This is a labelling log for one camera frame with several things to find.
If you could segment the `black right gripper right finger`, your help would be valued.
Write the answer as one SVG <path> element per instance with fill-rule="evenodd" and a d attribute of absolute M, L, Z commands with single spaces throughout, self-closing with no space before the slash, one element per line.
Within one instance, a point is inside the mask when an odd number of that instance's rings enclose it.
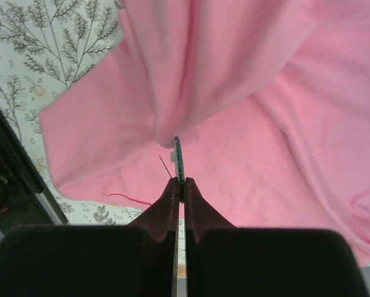
<path fill-rule="evenodd" d="M 240 228 L 184 184 L 188 296 L 368 296 L 344 238 L 322 229 Z"/>

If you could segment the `round blue yellow brooch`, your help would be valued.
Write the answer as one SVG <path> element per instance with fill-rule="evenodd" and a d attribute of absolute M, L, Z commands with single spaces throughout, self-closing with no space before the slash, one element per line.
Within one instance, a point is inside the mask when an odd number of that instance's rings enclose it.
<path fill-rule="evenodd" d="M 170 162 L 174 163 L 175 174 L 180 186 L 186 182 L 181 142 L 178 136 L 173 140 L 173 151 L 170 152 Z"/>

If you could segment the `pink t-shirt garment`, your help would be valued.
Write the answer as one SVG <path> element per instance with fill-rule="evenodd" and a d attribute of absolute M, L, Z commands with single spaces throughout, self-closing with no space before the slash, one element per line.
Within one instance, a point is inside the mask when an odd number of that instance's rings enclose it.
<path fill-rule="evenodd" d="M 146 208 L 179 137 L 238 226 L 335 230 L 370 263 L 370 1 L 123 1 L 123 40 L 40 113 L 72 200 Z"/>

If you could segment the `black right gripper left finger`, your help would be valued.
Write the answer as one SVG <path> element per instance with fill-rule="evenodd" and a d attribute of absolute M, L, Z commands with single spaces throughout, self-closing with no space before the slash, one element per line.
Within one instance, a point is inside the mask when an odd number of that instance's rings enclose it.
<path fill-rule="evenodd" d="M 0 242 L 0 296 L 175 296 L 179 183 L 125 226 L 28 225 Z"/>

